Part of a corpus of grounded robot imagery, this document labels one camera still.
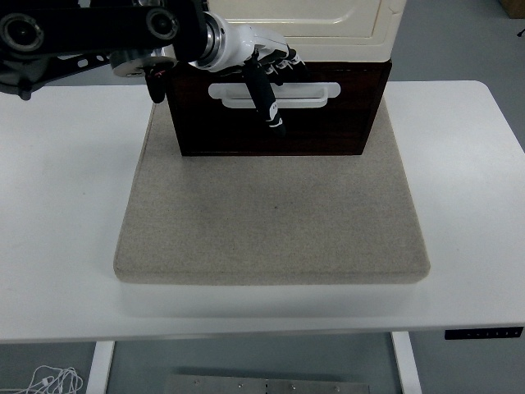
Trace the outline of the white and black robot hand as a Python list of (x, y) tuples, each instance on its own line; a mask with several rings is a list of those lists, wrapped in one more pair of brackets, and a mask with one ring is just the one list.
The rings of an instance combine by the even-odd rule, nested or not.
[(232, 25), (217, 14), (204, 13), (207, 45), (190, 65), (203, 71), (230, 75), (239, 73), (258, 114), (274, 134), (286, 128), (271, 83), (305, 82), (308, 69), (277, 32), (252, 25)]

